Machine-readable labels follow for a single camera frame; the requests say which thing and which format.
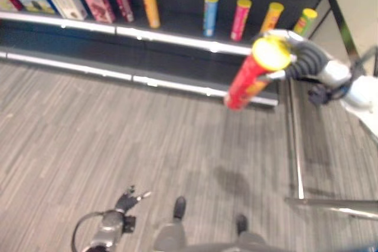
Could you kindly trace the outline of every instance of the robotic hand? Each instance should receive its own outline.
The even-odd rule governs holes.
[[[264,74],[258,80],[318,80],[320,84],[308,93],[312,103],[320,105],[340,99],[342,106],[363,122],[373,138],[378,138],[378,78],[366,76],[362,68],[373,52],[368,52],[349,68],[292,31],[270,30],[259,37],[283,42],[290,49],[292,63],[283,70]]]
[[[71,240],[72,252],[76,250],[76,232],[80,224],[92,217],[102,216],[97,233],[93,236],[90,244],[83,252],[113,252],[123,233],[132,233],[135,228],[136,218],[126,213],[139,201],[150,196],[151,192],[146,192],[134,197],[134,186],[131,186],[118,199],[115,208],[105,212],[92,212],[82,217],[73,232]]]

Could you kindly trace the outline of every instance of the gray carpet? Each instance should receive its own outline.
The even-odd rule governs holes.
[[[306,86],[297,87],[303,97]],[[307,197],[377,198],[377,147],[358,121],[338,104],[299,104]],[[281,248],[378,240],[378,222],[284,202],[292,189],[284,103],[235,113],[216,99],[2,63],[0,147],[0,251],[70,251],[76,221],[112,208],[130,184],[153,195],[132,211],[136,231],[118,251],[151,251],[179,195],[193,244],[233,241],[239,212]],[[81,248],[95,228],[79,231]]]

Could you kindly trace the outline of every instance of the store shelf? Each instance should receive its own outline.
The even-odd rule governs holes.
[[[177,76],[167,76],[155,72],[143,72],[132,68],[126,69],[126,72],[122,71],[122,69],[118,69],[119,71],[113,71],[102,68],[101,66],[103,65],[94,61],[78,60],[76,58],[73,59],[70,57],[62,57],[59,55],[45,54],[35,51],[0,47],[0,57],[34,66],[45,66],[66,71],[75,71],[104,78],[138,83],[149,87],[187,91],[190,93],[205,95],[207,97],[223,98],[227,94],[227,87],[219,84],[206,83],[207,86],[199,86],[201,83],[196,80],[187,80]],[[254,97],[251,102],[274,107],[278,105],[278,98],[272,94],[265,94],[264,96]]]
[[[184,21],[185,25],[182,25],[184,31],[186,26],[192,30],[190,24]],[[200,37],[187,36],[186,34],[174,33],[167,31],[167,28],[163,31],[143,29],[140,26],[141,22],[137,22],[133,25],[121,25],[115,24],[101,24],[92,20],[75,21],[70,19],[62,19],[58,16],[45,16],[36,15],[27,12],[5,12],[0,11],[0,19],[10,21],[23,21],[36,24],[55,25],[62,28],[75,28],[86,31],[102,32],[106,34],[114,34],[125,37],[135,38],[137,40],[164,42],[175,45],[182,45],[185,47],[197,48],[199,50],[206,50],[212,53],[225,53],[233,55],[248,55],[250,54],[250,45],[247,44],[235,44],[218,40],[207,40]]]

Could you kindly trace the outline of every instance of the black cable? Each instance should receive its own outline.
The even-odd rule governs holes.
[[[81,224],[90,219],[90,218],[94,218],[94,217],[99,217],[99,216],[104,216],[105,212],[90,212],[89,214],[86,214],[84,217],[81,217],[81,219],[79,219],[79,221],[77,222],[76,226],[75,226],[75,229],[73,230],[73,234],[72,234],[72,238],[71,238],[71,250],[72,252],[77,252],[77,249],[76,249],[76,233],[77,233],[77,229],[81,226]]]

